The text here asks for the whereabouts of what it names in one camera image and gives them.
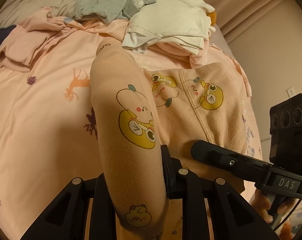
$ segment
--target screw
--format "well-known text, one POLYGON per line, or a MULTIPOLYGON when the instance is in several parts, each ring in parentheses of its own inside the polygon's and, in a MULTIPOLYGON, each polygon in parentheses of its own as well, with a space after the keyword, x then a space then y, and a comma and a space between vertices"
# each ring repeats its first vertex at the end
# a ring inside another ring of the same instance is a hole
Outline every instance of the screw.
POLYGON ((216 183, 218 183, 220 185, 224 185, 226 182, 223 178, 217 178, 215 181, 216 181, 216 183))
POLYGON ((186 175, 186 174, 188 174, 188 170, 187 169, 179 169, 179 173, 181 175, 186 175))
POLYGON ((74 185, 80 184, 81 181, 82 181, 81 178, 74 178, 74 179, 72 179, 72 183, 73 183, 74 185))

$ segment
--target finger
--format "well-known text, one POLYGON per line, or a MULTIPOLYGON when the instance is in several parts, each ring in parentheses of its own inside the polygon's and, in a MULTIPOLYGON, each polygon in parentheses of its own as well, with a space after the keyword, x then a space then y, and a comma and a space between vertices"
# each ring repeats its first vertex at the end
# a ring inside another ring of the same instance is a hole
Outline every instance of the finger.
POLYGON ((258 214, 269 224, 273 221, 273 217, 268 214, 267 210, 257 208, 256 206, 253 206, 253 208, 258 212, 258 214))
POLYGON ((261 209, 270 209, 271 208, 271 202, 270 200, 263 194, 261 190, 256 190, 255 192, 255 199, 254 203, 256 206, 258 206, 261 209))
POLYGON ((289 210, 291 210, 296 203, 295 198, 289 198, 285 202, 283 202, 277 209, 278 214, 283 214, 289 210))

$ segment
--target camera lens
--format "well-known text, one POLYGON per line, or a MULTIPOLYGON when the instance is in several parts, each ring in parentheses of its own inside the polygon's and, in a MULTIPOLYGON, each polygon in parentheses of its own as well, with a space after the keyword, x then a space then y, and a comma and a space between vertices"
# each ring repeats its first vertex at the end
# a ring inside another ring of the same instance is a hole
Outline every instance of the camera lens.
POLYGON ((290 114, 288 111, 284 111, 281 114, 281 125, 283 127, 288 127, 290 124, 290 114))
POLYGON ((302 111, 300 108, 297 108, 293 113, 293 119, 296 124, 300 124, 302 121, 302 111))
POLYGON ((272 127, 275 128, 278 125, 278 117, 274 115, 271 119, 272 127))

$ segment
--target wall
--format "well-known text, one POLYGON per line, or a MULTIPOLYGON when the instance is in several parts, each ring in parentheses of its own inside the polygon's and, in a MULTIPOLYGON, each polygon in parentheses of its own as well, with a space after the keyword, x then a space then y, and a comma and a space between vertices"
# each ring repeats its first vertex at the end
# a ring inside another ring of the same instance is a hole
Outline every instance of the wall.
POLYGON ((302 93, 302 11, 294 0, 284 0, 229 46, 251 84, 262 152, 269 161, 269 109, 288 99, 290 87, 302 93))

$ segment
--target yellow cartoon character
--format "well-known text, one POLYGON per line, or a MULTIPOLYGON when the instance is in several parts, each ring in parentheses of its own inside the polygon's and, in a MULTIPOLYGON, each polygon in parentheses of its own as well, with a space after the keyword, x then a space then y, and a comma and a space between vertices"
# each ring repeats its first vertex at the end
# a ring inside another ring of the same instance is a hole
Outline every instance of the yellow cartoon character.
POLYGON ((125 220, 133 227, 145 227, 151 222, 151 215, 145 205, 131 206, 129 213, 125 214, 125 220))
POLYGON ((200 81, 202 87, 205 89, 204 95, 200 97, 199 103, 202 108, 207 110, 214 110, 219 108, 223 102, 223 92, 222 89, 215 84, 209 84, 200 81))
POLYGON ((175 88, 167 86, 166 83, 160 83, 156 86, 156 89, 152 92, 156 106, 169 107, 172 103, 172 98, 176 98, 179 95, 179 91, 175 88))
POLYGON ((139 147, 152 149, 156 138, 152 112, 146 97, 137 92, 133 85, 128 85, 128 89, 120 90, 116 98, 124 108, 118 117, 123 136, 139 147))
POLYGON ((195 79, 188 79, 185 81, 187 90, 189 91, 195 102, 198 102, 200 100, 201 94, 204 93, 204 88, 201 86, 199 80, 200 77, 196 77, 195 79))
POLYGON ((173 77, 167 77, 162 75, 161 73, 153 74, 152 76, 153 88, 152 91, 156 90, 160 83, 165 83, 167 86, 175 88, 177 86, 177 82, 173 77))

